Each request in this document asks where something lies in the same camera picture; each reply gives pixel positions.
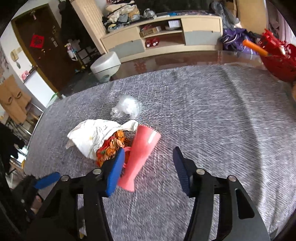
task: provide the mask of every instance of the gray tablecloth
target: gray tablecloth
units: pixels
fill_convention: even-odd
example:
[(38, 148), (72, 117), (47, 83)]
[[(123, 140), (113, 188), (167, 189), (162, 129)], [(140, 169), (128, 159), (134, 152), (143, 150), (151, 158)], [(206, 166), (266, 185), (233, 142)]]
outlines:
[[(123, 94), (143, 103), (137, 120), (162, 137), (135, 179), (136, 192), (117, 188), (105, 199), (114, 240), (183, 240), (194, 199), (182, 193), (172, 161), (175, 146), (214, 176), (238, 177), (269, 232), (293, 212), (295, 109), (283, 85), (267, 71), (238, 66), (140, 74), (55, 103), (32, 137), (25, 172), (78, 177), (95, 168), (76, 147), (65, 149), (67, 134), (86, 119), (111, 120), (110, 110)], [(213, 230), (217, 220), (215, 212)]]

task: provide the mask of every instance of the silver screw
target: silver screw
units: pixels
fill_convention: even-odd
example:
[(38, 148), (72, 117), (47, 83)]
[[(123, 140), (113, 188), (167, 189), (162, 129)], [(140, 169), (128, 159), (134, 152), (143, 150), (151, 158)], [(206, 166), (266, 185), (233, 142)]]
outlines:
[(101, 169), (99, 169), (99, 168), (93, 169), (93, 174), (99, 175), (101, 173), (102, 173), (102, 170)]
[(65, 181), (68, 181), (69, 180), (69, 176), (68, 175), (63, 175), (62, 177), (61, 177), (61, 180), (62, 180), (62, 182), (65, 182)]
[(228, 177), (228, 180), (231, 181), (231, 182), (235, 182), (237, 180), (237, 178), (235, 176), (230, 175)]
[(199, 168), (199, 169), (196, 170), (196, 173), (199, 174), (199, 175), (204, 175), (205, 174), (205, 170)]

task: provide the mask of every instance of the blue gripper pad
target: blue gripper pad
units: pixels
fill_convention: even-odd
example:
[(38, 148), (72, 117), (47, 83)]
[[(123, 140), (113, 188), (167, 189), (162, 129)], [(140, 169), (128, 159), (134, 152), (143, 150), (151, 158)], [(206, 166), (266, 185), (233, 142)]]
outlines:
[(126, 156), (123, 148), (119, 148), (114, 157), (113, 167), (111, 168), (111, 171), (107, 177), (107, 196), (111, 196), (116, 189), (116, 185), (121, 174), (125, 157)]
[(182, 191), (189, 196), (190, 193), (190, 177), (196, 171), (197, 167), (194, 161), (183, 157), (179, 147), (173, 150), (173, 161), (178, 174), (178, 178), (182, 187)]
[(38, 179), (34, 187), (36, 189), (46, 188), (47, 186), (57, 182), (60, 179), (60, 177), (61, 177), (60, 173), (53, 172), (52, 174), (49, 174), (45, 177)]

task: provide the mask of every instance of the wooden door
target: wooden door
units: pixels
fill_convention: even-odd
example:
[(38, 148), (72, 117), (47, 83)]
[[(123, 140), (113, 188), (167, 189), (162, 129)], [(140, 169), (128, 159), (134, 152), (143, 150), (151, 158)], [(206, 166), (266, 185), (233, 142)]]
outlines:
[[(17, 18), (15, 25), (34, 61), (53, 86), (61, 91), (81, 65), (70, 59), (65, 48), (66, 43), (59, 37), (61, 28), (48, 4)], [(36, 35), (44, 37), (42, 48), (30, 46)]]

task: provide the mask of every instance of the sticker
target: sticker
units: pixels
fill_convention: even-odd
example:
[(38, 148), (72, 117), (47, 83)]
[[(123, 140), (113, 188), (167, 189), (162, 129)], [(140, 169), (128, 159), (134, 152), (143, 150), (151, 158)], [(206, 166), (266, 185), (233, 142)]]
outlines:
[(34, 34), (30, 47), (42, 49), (44, 44), (44, 36)]

